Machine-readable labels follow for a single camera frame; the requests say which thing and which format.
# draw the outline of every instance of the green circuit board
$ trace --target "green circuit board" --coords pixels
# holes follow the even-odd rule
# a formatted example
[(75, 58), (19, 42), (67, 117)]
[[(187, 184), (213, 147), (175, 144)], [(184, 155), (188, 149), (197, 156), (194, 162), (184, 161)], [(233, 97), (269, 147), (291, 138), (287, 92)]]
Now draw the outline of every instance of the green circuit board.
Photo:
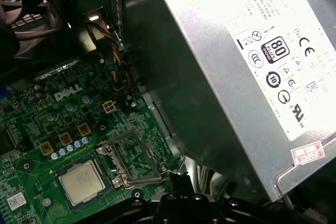
[(116, 186), (116, 160), (97, 151), (110, 143), (129, 181), (157, 178), (162, 163), (176, 169), (136, 85), (132, 81), (130, 90), (115, 91), (112, 71), (109, 58), (103, 63), (73, 58), (9, 86), (10, 97), (0, 99), (0, 218), (5, 223), (75, 223), (131, 197), (135, 189), (144, 199), (169, 189), (165, 175), (155, 184), (134, 186), (121, 179)]

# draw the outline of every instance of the chip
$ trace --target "chip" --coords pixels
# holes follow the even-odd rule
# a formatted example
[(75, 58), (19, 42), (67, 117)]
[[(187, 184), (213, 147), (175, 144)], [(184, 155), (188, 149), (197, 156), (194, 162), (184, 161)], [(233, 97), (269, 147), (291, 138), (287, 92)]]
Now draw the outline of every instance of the chip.
[(0, 143), (0, 156), (15, 150), (15, 146), (7, 130), (0, 131)]
[(91, 129), (87, 123), (82, 123), (77, 126), (77, 129), (81, 136), (87, 136), (91, 133)]
[(52, 144), (49, 141), (41, 143), (39, 148), (44, 156), (48, 156), (55, 151), (55, 149), (53, 148)]
[(72, 208), (96, 198), (107, 187), (91, 159), (69, 168), (58, 180)]
[(73, 139), (69, 132), (64, 132), (58, 136), (59, 140), (61, 141), (61, 144), (63, 146), (67, 146), (68, 144), (71, 144), (73, 142)]
[(3, 107), (3, 110), (4, 110), (5, 114), (10, 114), (10, 113), (15, 111), (15, 109), (12, 105), (7, 105), (7, 106)]
[(47, 132), (51, 132), (51, 131), (54, 130), (54, 127), (53, 127), (51, 124), (48, 124), (48, 125), (46, 126), (46, 130), (47, 130)]

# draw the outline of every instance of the blue capacitor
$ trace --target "blue capacitor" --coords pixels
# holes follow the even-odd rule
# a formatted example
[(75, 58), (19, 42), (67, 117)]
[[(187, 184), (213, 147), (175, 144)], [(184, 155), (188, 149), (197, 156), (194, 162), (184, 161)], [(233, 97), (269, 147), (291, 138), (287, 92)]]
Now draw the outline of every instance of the blue capacitor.
[(53, 159), (53, 160), (57, 160), (57, 159), (59, 159), (60, 158), (60, 156), (59, 156), (59, 154), (58, 153), (56, 153), (56, 152), (53, 152), (52, 154), (51, 154), (51, 159)]
[(68, 151), (65, 148), (59, 149), (58, 154), (60, 156), (65, 156), (68, 153)]
[(82, 143), (83, 144), (88, 144), (88, 143), (90, 143), (90, 141), (91, 141), (91, 138), (88, 137), (88, 136), (85, 136), (85, 137), (82, 138)]
[(83, 97), (82, 97), (82, 102), (84, 103), (84, 104), (89, 104), (89, 103), (91, 103), (93, 101), (93, 98), (91, 97), (91, 96), (89, 96), (89, 95), (83, 95)]
[(74, 146), (75, 146), (75, 148), (80, 148), (80, 147), (82, 147), (82, 146), (83, 146), (82, 141), (81, 141), (81, 140), (77, 140), (77, 141), (75, 141), (75, 142), (74, 142)]
[(57, 112), (49, 112), (46, 114), (46, 119), (48, 121), (56, 121), (58, 119), (58, 113)]
[(75, 150), (75, 148), (74, 148), (74, 146), (72, 145), (72, 144), (69, 144), (68, 146), (67, 146), (67, 151), (68, 152), (73, 152)]
[(65, 104), (65, 109), (67, 111), (75, 111), (76, 108), (77, 108), (77, 106), (72, 102), (68, 102), (68, 103)]
[(0, 87), (0, 99), (10, 96), (10, 91), (7, 87)]

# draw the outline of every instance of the sticker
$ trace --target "sticker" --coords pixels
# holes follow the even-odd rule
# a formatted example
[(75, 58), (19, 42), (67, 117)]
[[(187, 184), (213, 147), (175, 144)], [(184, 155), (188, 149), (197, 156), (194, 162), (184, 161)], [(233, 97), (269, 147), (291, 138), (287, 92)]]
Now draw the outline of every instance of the sticker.
[(235, 0), (227, 18), (288, 140), (319, 129), (336, 100), (336, 52), (307, 0)]
[(294, 165), (305, 165), (325, 157), (321, 141), (291, 150)]
[(11, 196), (7, 199), (7, 202), (12, 211), (27, 203), (25, 196), (23, 196), (23, 193), (18, 193), (14, 196)]

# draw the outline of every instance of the electronic component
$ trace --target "electronic component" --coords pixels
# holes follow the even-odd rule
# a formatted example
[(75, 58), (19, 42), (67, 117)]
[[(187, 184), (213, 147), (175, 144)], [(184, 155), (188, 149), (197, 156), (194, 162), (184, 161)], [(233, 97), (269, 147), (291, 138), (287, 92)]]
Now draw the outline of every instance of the electronic component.
[(53, 160), (57, 160), (60, 158), (60, 155), (57, 152), (53, 152), (50, 157)]
[(55, 149), (53, 148), (52, 144), (49, 141), (41, 143), (39, 148), (44, 156), (48, 156), (55, 151)]
[(34, 86), (34, 90), (35, 91), (46, 92), (47, 91), (47, 87), (46, 86), (42, 86), (42, 85), (35, 85)]
[(91, 141), (90, 137), (85, 136), (82, 138), (82, 144), (88, 144), (90, 143), (90, 141)]
[(114, 106), (112, 101), (106, 101), (105, 103), (102, 104), (102, 106), (106, 114), (117, 110), (116, 106)]
[(72, 102), (68, 102), (68, 103), (65, 104), (65, 109), (67, 111), (75, 111), (76, 108), (77, 108), (77, 106)]
[(94, 101), (95, 103), (100, 103), (103, 100), (103, 98), (101, 97), (101, 95), (97, 95), (94, 97)]
[(54, 127), (51, 124), (46, 125), (47, 132), (51, 132), (54, 130)]
[(15, 150), (15, 145), (8, 130), (0, 131), (0, 156), (5, 155), (13, 150)]
[(72, 144), (69, 144), (68, 146), (67, 146), (67, 151), (68, 152), (73, 152), (75, 150), (75, 148), (74, 148), (74, 146), (72, 145)]
[(110, 188), (99, 162), (93, 155), (56, 174), (57, 180), (64, 190), (69, 206), (77, 210), (90, 200), (103, 195)]
[(64, 132), (58, 136), (59, 140), (61, 141), (61, 144), (63, 146), (67, 146), (68, 144), (71, 144), (73, 142), (73, 139), (69, 132)]
[(91, 96), (89, 96), (89, 95), (83, 95), (83, 97), (82, 97), (82, 102), (84, 103), (84, 104), (89, 104), (89, 103), (91, 103), (93, 101), (93, 99), (92, 99), (92, 97)]
[(90, 129), (88, 123), (82, 123), (82, 124), (78, 125), (77, 129), (78, 129), (79, 134), (81, 136), (87, 136), (91, 133), (91, 129)]
[(67, 153), (68, 153), (68, 151), (67, 151), (67, 149), (65, 149), (65, 148), (61, 148), (61, 149), (58, 150), (58, 154), (59, 154), (61, 157), (67, 155)]
[[(138, 172), (136, 175), (127, 168), (127, 157), (129, 156), (126, 150), (123, 148), (124, 144), (138, 146), (142, 156), (145, 158), (147, 164), (152, 170), (151, 175), (141, 176)], [(119, 136), (108, 140), (103, 144), (103, 147), (110, 151), (108, 156), (112, 158), (120, 171), (120, 178), (123, 180), (125, 187), (148, 185), (162, 182), (163, 178), (158, 171), (158, 164), (154, 157), (153, 151), (143, 141), (134, 128), (120, 134)]]
[(10, 94), (8, 87), (0, 87), (0, 99), (10, 97)]
[(20, 152), (29, 152), (34, 149), (34, 145), (30, 141), (28, 135), (24, 136), (21, 141), (17, 144), (17, 149)]
[(82, 146), (83, 146), (82, 141), (77, 140), (77, 141), (74, 142), (74, 147), (75, 147), (75, 148), (80, 148), (80, 147), (82, 147)]
[(7, 105), (3, 107), (5, 114), (10, 114), (15, 111), (14, 107), (12, 105)]
[(49, 98), (49, 95), (47, 93), (35, 93), (36, 100), (47, 100)]
[(58, 113), (53, 111), (46, 114), (47, 121), (56, 121), (58, 119)]

